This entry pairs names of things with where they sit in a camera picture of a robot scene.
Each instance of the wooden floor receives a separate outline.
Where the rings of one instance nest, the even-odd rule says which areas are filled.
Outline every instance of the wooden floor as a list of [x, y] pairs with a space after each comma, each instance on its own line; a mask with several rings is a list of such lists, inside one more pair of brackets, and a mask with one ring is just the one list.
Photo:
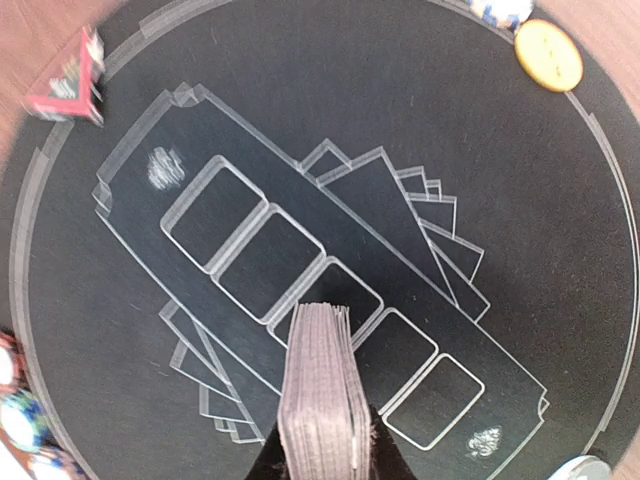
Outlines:
[[[95, 23], [118, 3], [0, 0], [0, 165], [23, 115], [20, 99], [38, 73], [78, 28]], [[539, 4], [595, 55], [640, 118], [640, 2], [540, 0]], [[614, 478], [640, 480], [640, 437]]]

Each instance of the poker table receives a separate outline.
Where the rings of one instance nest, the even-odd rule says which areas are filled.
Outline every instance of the poker table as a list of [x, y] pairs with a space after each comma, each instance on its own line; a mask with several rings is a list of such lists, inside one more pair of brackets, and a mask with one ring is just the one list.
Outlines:
[[440, 0], [133, 0], [99, 31], [104, 128], [26, 119], [0, 189], [2, 322], [93, 478], [243, 479], [307, 301], [350, 308], [417, 478], [620, 459], [640, 128], [588, 52], [550, 93]]

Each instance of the white chip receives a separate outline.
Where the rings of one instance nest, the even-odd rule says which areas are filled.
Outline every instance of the white chip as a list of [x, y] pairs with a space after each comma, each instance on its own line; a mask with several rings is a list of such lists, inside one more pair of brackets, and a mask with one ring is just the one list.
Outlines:
[[13, 383], [14, 366], [13, 358], [9, 350], [0, 347], [0, 385]]
[[36, 480], [71, 480], [68, 472], [53, 465], [48, 458], [38, 457], [31, 466], [31, 472]]
[[5, 432], [17, 445], [32, 446], [34, 444], [33, 426], [23, 412], [5, 403], [0, 410], [0, 418]]

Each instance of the white printed outline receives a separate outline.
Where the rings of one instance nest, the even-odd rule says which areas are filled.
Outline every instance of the white printed outline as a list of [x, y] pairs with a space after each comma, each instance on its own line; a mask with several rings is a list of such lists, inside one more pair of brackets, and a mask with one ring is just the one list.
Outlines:
[[259, 438], [241, 439], [240, 435], [238, 434], [238, 429], [236, 428], [235, 422], [214, 418], [213, 425], [218, 432], [228, 433], [233, 443], [237, 443], [239, 445], [245, 443], [263, 443]]
[[97, 211], [97, 213], [98, 213], [98, 217], [100, 218], [100, 220], [102, 220], [102, 222], [106, 225], [106, 227], [109, 229], [109, 231], [123, 245], [123, 247], [129, 253], [129, 255], [131, 255], [133, 257], [133, 259], [136, 262], [138, 262], [138, 264], [144, 269], [144, 271], [147, 273], [147, 275], [149, 275], [153, 279], [153, 281], [155, 281], [160, 286], [160, 288], [162, 288], [162, 290], [164, 290], [164, 292], [167, 294], [167, 296], [180, 306], [180, 310], [182, 310], [184, 313], [186, 313], [191, 318], [191, 320], [193, 320], [194, 324], [196, 325], [196, 328], [201, 329], [201, 331], [200, 331], [200, 333], [201, 333], [200, 337], [201, 338], [202, 338], [202, 331], [205, 331], [206, 334], [209, 337], [211, 337], [216, 342], [217, 345], [219, 345], [222, 349], [224, 349], [225, 352], [227, 352], [231, 357], [233, 357], [233, 359], [235, 361], [237, 361], [244, 368], [246, 368], [247, 371], [249, 373], [251, 373], [256, 379], [258, 379], [260, 382], [262, 382], [265, 386], [267, 386], [270, 390], [272, 390], [277, 395], [281, 394], [280, 391], [275, 386], [273, 386], [262, 375], [260, 375], [258, 372], [256, 372], [256, 370], [251, 365], [249, 365], [247, 362], [245, 362], [242, 359], [242, 357], [238, 356], [233, 350], [231, 350], [229, 347], [227, 347], [227, 345], [224, 342], [222, 342], [216, 335], [214, 335], [209, 329], [207, 329], [207, 327], [202, 322], [200, 322], [200, 320], [195, 315], [193, 315], [193, 313], [191, 313], [191, 311], [184, 304], [182, 304], [180, 299], [178, 299], [174, 295], [174, 293], [171, 290], [169, 290], [169, 288], [167, 288], [167, 286], [160, 281], [160, 279], [155, 275], [155, 273], [153, 273], [153, 271], [140, 259], [140, 257], [137, 255], [137, 253], [129, 246], [129, 244], [127, 242], [124, 241], [124, 238], [122, 238], [120, 236], [120, 234], [113, 227], [113, 225], [111, 225], [111, 223], [109, 223], [108, 219], [103, 218], [101, 216], [100, 211]]
[[220, 361], [220, 359], [216, 355], [215, 351], [213, 350], [213, 346], [209, 342], [209, 338], [207, 337], [208, 332], [206, 332], [205, 329], [203, 327], [199, 326], [198, 323], [196, 323], [195, 321], [194, 321], [194, 325], [196, 327], [196, 330], [198, 331], [198, 335], [200, 335], [200, 340], [202, 341], [202, 343], [204, 345], [204, 348], [207, 350], [207, 353], [209, 354], [209, 357], [213, 361], [213, 363], [216, 366], [216, 368], [219, 369], [220, 373], [226, 377], [227, 383], [229, 384], [229, 386], [228, 386], [229, 393], [234, 398], [236, 398], [238, 400], [238, 403], [239, 403], [238, 404], [238, 409], [240, 410], [240, 413], [242, 413], [242, 415], [244, 415], [244, 417], [248, 420], [247, 423], [249, 424], [249, 426], [250, 426], [251, 430], [253, 431], [253, 433], [256, 435], [256, 438], [258, 438], [260, 443], [262, 443], [264, 445], [265, 436], [263, 435], [263, 433], [258, 428], [258, 425], [253, 420], [251, 412], [249, 412], [247, 407], [242, 402], [242, 398], [238, 394], [236, 388], [231, 383], [231, 381], [229, 381], [229, 376], [227, 375], [227, 373], [226, 373], [226, 371], [224, 369], [224, 366], [222, 365], [222, 362]]
[[193, 352], [192, 349], [190, 349], [186, 343], [184, 343], [183, 341], [179, 341], [176, 345], [175, 350], [173, 351], [173, 355], [171, 356], [171, 360], [169, 361], [169, 366], [175, 370], [176, 372], [178, 372], [180, 375], [185, 376], [186, 378], [188, 378], [189, 380], [191, 380], [192, 382], [197, 383], [198, 385], [202, 385], [206, 388], [208, 388], [209, 390], [212, 390], [213, 392], [217, 393], [218, 395], [220, 395], [221, 397], [226, 398], [227, 400], [231, 400], [232, 402], [236, 402], [238, 403], [238, 401], [233, 398], [232, 396], [230, 396], [227, 393], [224, 393], [220, 390], [218, 390], [217, 388], [212, 387], [211, 385], [205, 383], [203, 380], [194, 377], [193, 375], [191, 375], [190, 373], [185, 372], [184, 370], [182, 370], [182, 363], [184, 361], [184, 358], [187, 354], [187, 352]]
[[[207, 263], [201, 265], [195, 258], [193, 258], [187, 249], [175, 239], [171, 234], [171, 231], [189, 210], [191, 205], [193, 205], [193, 203], [198, 199], [204, 189], [211, 184], [216, 175], [218, 175], [222, 170], [229, 170], [236, 176], [236, 178], [238, 178], [238, 180], [245, 184], [249, 190], [255, 193], [260, 200], [253, 208], [253, 211], [238, 224], [233, 233], [225, 240], [223, 245], [207, 261]], [[189, 260], [191, 260], [194, 265], [196, 265], [205, 274], [211, 275], [212, 272], [214, 272], [225, 260], [226, 255], [233, 251], [238, 238], [241, 238], [247, 231], [251, 230], [254, 224], [259, 221], [261, 215], [267, 210], [268, 206], [269, 203], [264, 193], [256, 187], [251, 180], [243, 175], [240, 170], [233, 166], [222, 155], [215, 155], [207, 162], [202, 170], [197, 173], [189, 185], [187, 185], [187, 187], [178, 196], [173, 205], [171, 205], [171, 207], [169, 207], [166, 213], [162, 216], [160, 219], [160, 229], [173, 242], [173, 244], [178, 247], [178, 249], [180, 249], [180, 251], [184, 253]]]
[[180, 340], [179, 343], [183, 343], [196, 356], [196, 358], [202, 362], [202, 364], [205, 367], [211, 370], [211, 373], [213, 373], [216, 377], [218, 377], [220, 381], [222, 381], [223, 383], [226, 383], [224, 377], [220, 375], [218, 370], [204, 357], [202, 352], [200, 352], [195, 345], [191, 344], [189, 339], [173, 323], [172, 318], [178, 312], [178, 310], [181, 310], [180, 306], [173, 299], [170, 299], [169, 301], [167, 301], [165, 306], [162, 307], [162, 309], [158, 313], [158, 316], [169, 327], [169, 329], [173, 332], [173, 334], [176, 337], [178, 337], [178, 339]]
[[381, 312], [384, 310], [384, 300], [382, 300], [382, 297], [378, 295], [378, 293], [373, 288], [367, 285], [364, 282], [364, 280], [362, 280], [355, 273], [353, 273], [353, 271], [349, 267], [347, 267], [344, 263], [342, 263], [338, 258], [330, 255], [325, 258], [322, 265], [315, 272], [315, 275], [311, 279], [311, 281], [305, 284], [304, 290], [300, 291], [300, 294], [296, 298], [292, 298], [292, 305], [289, 308], [282, 309], [281, 310], [282, 315], [279, 317], [273, 318], [272, 321], [270, 321], [267, 325], [267, 331], [269, 332], [269, 335], [271, 335], [284, 348], [288, 349], [289, 347], [285, 342], [282, 341], [280, 337], [276, 335], [276, 332], [275, 332], [276, 328], [278, 328], [278, 325], [280, 325], [280, 323], [285, 319], [287, 312], [293, 307], [293, 305], [295, 305], [298, 301], [300, 301], [300, 299], [305, 295], [305, 293], [307, 293], [307, 291], [313, 286], [313, 284], [332, 265], [335, 265], [338, 268], [342, 269], [347, 275], [349, 275], [352, 279], [358, 282], [365, 290], [367, 290], [367, 292], [369, 292], [376, 300], [378, 300], [378, 307], [375, 309], [375, 311], [371, 315], [369, 315], [369, 318], [367, 318], [367, 320], [365, 320], [365, 322], [362, 325], [360, 325], [360, 328], [358, 328], [358, 330], [356, 330], [351, 334], [352, 343], [355, 343], [356, 339], [358, 338], [360, 332], [362, 332], [365, 325], [370, 323], [371, 320], [377, 318], [381, 314]]
[[[328, 138], [325, 138], [316, 148], [314, 148], [311, 151], [309, 155], [307, 155], [307, 157], [304, 160], [300, 162], [299, 164], [300, 172], [309, 173], [309, 170], [311, 170], [311, 167], [313, 167], [318, 162], [318, 160], [320, 160], [322, 156], [327, 152], [332, 153], [338, 160], [342, 162], [343, 165], [341, 167], [347, 167], [350, 170], [352, 169], [351, 159], [347, 157], [347, 155], [342, 150], [340, 150], [335, 143], [333, 143]], [[320, 177], [322, 177], [323, 175], [326, 175], [326, 173], [316, 177], [316, 182], [318, 182], [318, 179]]]
[[[232, 116], [233, 115], [238, 115], [235, 111], [233, 111], [230, 107], [226, 106], [226, 104], [224, 104], [224, 102], [222, 102], [223, 105], [225, 105], [225, 107], [229, 110], [227, 113]], [[221, 108], [223, 111], [227, 111], [225, 110], [225, 108], [223, 108], [221, 105], [218, 105], [218, 108]], [[245, 125], [244, 122], [241, 122], [242, 117], [236, 118], [235, 121], [243, 126], [245, 129], [247, 129], [247, 131], [249, 133], [253, 133], [254, 127], [250, 126], [250, 125]], [[362, 226], [363, 228], [365, 228], [371, 235], [373, 235], [380, 243], [382, 243], [388, 250], [390, 250], [391, 252], [394, 253], [394, 255], [396, 255], [399, 259], [401, 259], [409, 268], [411, 268], [413, 271], [415, 271], [416, 273], [418, 273], [420, 275], [420, 277], [425, 280], [427, 282], [427, 284], [433, 288], [434, 290], [436, 290], [436, 292], [438, 292], [441, 296], [443, 296], [443, 298], [445, 298], [449, 303], [451, 303], [452, 305], [454, 305], [456, 308], [458, 308], [457, 302], [455, 301], [455, 297], [453, 295], [453, 290], [451, 289], [451, 285], [449, 285], [449, 280], [447, 279], [447, 276], [444, 273], [444, 270], [442, 269], [442, 266], [440, 265], [440, 263], [438, 262], [438, 259], [436, 258], [436, 254], [433, 250], [431, 250], [431, 245], [429, 242], [429, 239], [427, 238], [427, 234], [425, 233], [424, 229], [420, 228], [420, 222], [419, 222], [419, 217], [416, 213], [415, 208], [413, 207], [411, 202], [407, 202], [407, 207], [409, 208], [409, 211], [411, 212], [411, 215], [413, 216], [414, 221], [416, 222], [416, 225], [418, 226], [420, 233], [422, 235], [422, 238], [424, 239], [424, 243], [427, 246], [427, 248], [429, 250], [431, 250], [431, 255], [433, 256], [436, 265], [438, 265], [438, 270], [440, 271], [440, 275], [442, 276], [445, 284], [447, 285], [447, 289], [449, 290], [449, 294], [447, 295], [446, 293], [444, 293], [434, 282], [433, 280], [431, 280], [422, 270], [420, 270], [418, 267], [416, 267], [413, 262], [411, 262], [411, 260], [409, 260], [408, 258], [406, 258], [398, 249], [396, 249], [387, 239], [385, 239], [382, 235], [380, 235], [376, 230], [374, 230], [365, 220], [363, 220], [358, 214], [356, 214], [356, 212], [354, 212], [351, 208], [349, 208], [344, 202], [342, 202], [342, 200], [340, 200], [335, 194], [333, 194], [329, 189], [327, 189], [327, 186], [330, 185], [331, 183], [333, 183], [336, 180], [339, 180], [340, 178], [344, 177], [345, 175], [348, 175], [349, 173], [356, 171], [357, 169], [364, 167], [365, 165], [374, 162], [376, 160], [378, 160], [379, 158], [382, 159], [382, 161], [384, 162], [385, 166], [387, 167], [387, 169], [389, 170], [389, 173], [391, 174], [392, 178], [394, 179], [395, 183], [396, 183], [396, 187], [398, 188], [398, 190], [400, 191], [400, 193], [402, 194], [402, 196], [406, 199], [407, 198], [407, 192], [404, 189], [404, 186], [402, 185], [402, 182], [400, 181], [400, 179], [398, 178], [398, 175], [395, 171], [395, 169], [393, 168], [393, 164], [391, 163], [391, 160], [389, 159], [389, 157], [387, 156], [387, 152], [385, 151], [384, 147], [376, 147], [373, 150], [370, 150], [366, 153], [364, 153], [363, 155], [360, 155], [359, 157], [353, 159], [351, 161], [351, 165], [350, 165], [350, 169], [346, 169], [346, 168], [340, 168], [338, 167], [337, 169], [329, 172], [328, 174], [325, 174], [322, 176], [322, 181], [318, 180], [317, 185], [318, 187], [320, 187], [320, 190], [327, 196], [329, 197], [334, 203], [336, 203], [342, 210], [344, 210], [351, 218], [353, 218], [358, 224], [360, 224], [360, 226]]]
[[[414, 204], [448, 203], [450, 205], [453, 205], [453, 214], [452, 214], [453, 218], [451, 219], [451, 225], [452, 225], [451, 235], [453, 235], [454, 237], [456, 236], [456, 222], [457, 222], [457, 216], [458, 216], [458, 198], [457, 197], [453, 197], [451, 195], [442, 195], [442, 197], [439, 200], [433, 200], [428, 195], [413, 194], [413, 195], [409, 195], [409, 199], [411, 200], [411, 203], [414, 203]], [[435, 223], [425, 220], [420, 216], [418, 216], [417, 222], [418, 222], [418, 225], [423, 225], [423, 223], [426, 223], [428, 225], [435, 225], [436, 227], [438, 227], [438, 225], [436, 225]], [[447, 231], [447, 229], [443, 227], [440, 227], [440, 228], [444, 231]]]
[[478, 289], [478, 287], [476, 287], [465, 275], [464, 273], [462, 273], [460, 271], [460, 269], [458, 268], [458, 266], [451, 261], [451, 259], [447, 256], [447, 254], [445, 254], [440, 247], [438, 247], [435, 243], [432, 245], [433, 251], [436, 252], [436, 255], [438, 257], [440, 257], [440, 259], [442, 259], [448, 266], [449, 268], [451, 268], [456, 275], [460, 278], [460, 280], [466, 284], [479, 298], [480, 300], [486, 305], [486, 307], [484, 308], [484, 310], [482, 310], [478, 316], [476, 317], [476, 319], [474, 320], [474, 323], [478, 323], [480, 320], [482, 320], [482, 317], [484, 317], [484, 315], [489, 311], [489, 309], [491, 308], [491, 302], [489, 302], [489, 300], [487, 300], [487, 298], [482, 294], [482, 292]]
[[211, 389], [209, 389], [206, 385], [202, 383], [198, 383], [198, 412], [201, 416], [205, 418], [213, 418], [219, 420], [227, 420], [233, 423], [246, 423], [251, 424], [251, 422], [247, 421], [245, 418], [232, 418], [226, 417], [224, 415], [214, 415], [209, 412], [209, 395], [211, 393]]
[[[436, 438], [433, 439], [431, 441], [431, 443], [429, 443], [429, 445], [424, 446], [424, 445], [419, 444], [415, 440], [413, 440], [407, 434], [402, 432], [402, 430], [400, 430], [399, 428], [395, 427], [389, 421], [389, 417], [391, 415], [393, 415], [393, 413], [398, 409], [398, 407], [400, 407], [400, 405], [402, 405], [404, 403], [404, 401], [407, 398], [409, 398], [411, 393], [416, 388], [418, 388], [420, 386], [420, 384], [424, 381], [424, 379], [427, 378], [429, 373], [431, 373], [440, 364], [440, 362], [445, 358], [451, 360], [458, 368], [460, 368], [464, 373], [466, 373], [469, 376], [469, 378], [471, 378], [473, 381], [475, 381], [480, 386], [480, 391], [467, 403], [467, 405], [462, 409], [462, 411], [451, 422], [449, 422], [449, 424], [444, 428], [444, 430], [442, 430], [436, 436]], [[443, 353], [431, 365], [429, 365], [422, 372], [422, 374], [414, 382], [413, 385], [409, 385], [408, 387], [406, 387], [406, 390], [402, 393], [402, 395], [398, 396], [398, 398], [396, 400], [396, 403], [394, 405], [392, 405], [391, 407], [389, 407], [389, 409], [386, 411], [386, 413], [384, 415], [382, 415], [382, 421], [385, 423], [385, 425], [388, 428], [390, 428], [391, 430], [396, 432], [398, 435], [400, 435], [402, 438], [404, 438], [407, 442], [409, 442], [411, 445], [416, 447], [418, 450], [422, 450], [423, 452], [427, 452], [429, 450], [432, 450], [440, 442], [440, 440], [442, 440], [458, 424], [458, 422], [460, 422], [460, 420], [467, 414], [467, 412], [469, 412], [469, 410], [471, 410], [471, 408], [476, 404], [476, 402], [484, 394], [485, 390], [486, 390], [485, 384], [478, 377], [476, 377], [471, 371], [469, 371], [468, 368], [466, 368], [464, 365], [462, 365], [458, 360], [453, 358], [450, 354]]]
[[[287, 287], [287, 289], [282, 293], [280, 298], [276, 300], [276, 302], [269, 308], [267, 313], [262, 317], [257, 317], [253, 312], [249, 310], [240, 300], [236, 299], [222, 284], [224, 273], [227, 269], [233, 264], [233, 261], [238, 258], [239, 255], [242, 254], [244, 247], [246, 247], [260, 232], [262, 227], [266, 225], [266, 223], [275, 215], [279, 215], [284, 218], [289, 224], [298, 230], [303, 236], [305, 236], [312, 244], [314, 244], [318, 248], [318, 254], [311, 261], [309, 265], [305, 267], [302, 273], [298, 276], [298, 278]], [[274, 318], [277, 318], [282, 313], [285, 313], [289, 310], [289, 306], [294, 303], [294, 298], [297, 296], [297, 292], [302, 288], [302, 286], [308, 281], [308, 279], [313, 276], [320, 265], [327, 258], [327, 252], [324, 249], [324, 246], [313, 236], [311, 235], [300, 223], [298, 223], [291, 215], [289, 215], [282, 207], [275, 203], [269, 203], [266, 211], [256, 219], [255, 222], [252, 222], [251, 227], [246, 229], [243, 232], [243, 237], [238, 238], [234, 241], [233, 250], [229, 251], [228, 255], [225, 256], [224, 263], [219, 263], [216, 270], [211, 272], [210, 279], [211, 281], [222, 290], [230, 300], [232, 300], [238, 307], [242, 309], [250, 318], [252, 318], [255, 322], [260, 325], [267, 325], [273, 321]]]
[[540, 397], [540, 401], [538, 402], [538, 415], [542, 416], [544, 415], [544, 412], [547, 411], [547, 408], [549, 408], [549, 400], [547, 400], [544, 397]]
[[369, 322], [364, 323], [362, 327], [360, 327], [358, 332], [362, 332], [362, 334], [352, 339], [354, 352], [357, 352], [357, 350], [364, 344], [364, 342], [367, 341], [367, 339], [373, 334], [373, 332], [382, 324], [382, 322], [384, 322], [384, 320], [389, 315], [397, 316], [400, 320], [402, 320], [410, 328], [412, 328], [418, 335], [424, 338], [427, 341], [427, 343], [430, 343], [431, 345], [433, 345], [434, 350], [433, 350], [433, 353], [429, 355], [429, 357], [424, 361], [424, 363], [422, 363], [422, 365], [420, 365], [420, 367], [416, 369], [415, 373], [411, 377], [409, 377], [409, 379], [403, 384], [403, 386], [400, 387], [398, 391], [389, 400], [387, 400], [387, 402], [382, 406], [382, 408], [379, 411], [381, 416], [383, 416], [384, 413], [389, 410], [389, 408], [397, 401], [397, 399], [402, 395], [402, 393], [406, 388], [408, 388], [410, 385], [416, 382], [416, 380], [420, 377], [422, 372], [429, 367], [431, 362], [433, 362], [434, 359], [437, 358], [438, 354], [440, 353], [440, 346], [438, 345], [438, 342], [436, 342], [429, 335], [427, 335], [418, 327], [416, 327], [413, 322], [411, 322], [397, 308], [394, 308], [394, 307], [384, 309], [379, 316], [372, 318]]
[[[440, 179], [432, 179], [432, 180], [428, 180], [427, 179], [427, 175], [424, 171], [424, 166], [423, 165], [418, 165], [416, 167], [409, 167], [409, 168], [403, 168], [401, 170], [396, 170], [396, 175], [398, 176], [399, 180], [404, 180], [407, 178], [413, 178], [413, 177], [421, 177], [422, 179], [422, 187], [423, 190], [420, 192], [409, 192], [407, 191], [407, 197], [406, 200], [407, 202], [411, 201], [410, 196], [412, 194], [423, 194], [426, 195], [427, 197], [429, 197], [430, 199], [437, 201], [440, 200], [442, 197], [442, 182], [440, 181]], [[436, 193], [435, 195], [431, 193], [431, 189], [436, 189]]]
[[429, 232], [433, 232], [433, 233], [434, 233], [434, 234], [436, 234], [436, 235], [439, 235], [439, 236], [441, 236], [441, 237], [443, 237], [443, 238], [446, 238], [447, 240], [451, 240], [451, 241], [453, 241], [453, 242], [456, 242], [456, 243], [458, 243], [459, 245], [462, 245], [463, 247], [465, 247], [465, 248], [467, 248], [467, 249], [469, 249], [469, 250], [472, 250], [472, 251], [474, 251], [474, 252], [476, 252], [476, 253], [478, 253], [478, 254], [479, 254], [478, 261], [476, 262], [476, 267], [475, 267], [475, 269], [473, 270], [473, 273], [471, 274], [471, 277], [469, 277], [469, 278], [468, 278], [470, 282], [473, 282], [473, 280], [475, 279], [476, 273], [478, 273], [478, 268], [480, 268], [480, 263], [482, 263], [482, 259], [484, 258], [484, 249], [483, 249], [483, 248], [478, 247], [477, 245], [475, 245], [475, 244], [471, 243], [471, 242], [470, 242], [470, 241], [468, 241], [468, 240], [465, 240], [464, 238], [461, 238], [461, 237], [458, 237], [458, 236], [456, 236], [456, 235], [452, 234], [451, 232], [449, 232], [449, 231], [445, 230], [445, 229], [444, 229], [444, 228], [442, 228], [442, 227], [439, 227], [439, 226], [437, 226], [437, 225], [434, 225], [434, 224], [432, 224], [432, 223], [429, 223], [429, 222], [427, 222], [427, 221], [425, 221], [425, 220], [423, 220], [423, 219], [420, 219], [420, 226], [421, 226], [422, 228], [424, 228], [424, 229], [429, 230], [429, 231], [427, 232], [427, 236], [428, 236], [429, 238], [431, 238], [431, 237], [429, 236], [429, 235], [430, 235], [430, 233], [429, 233]]

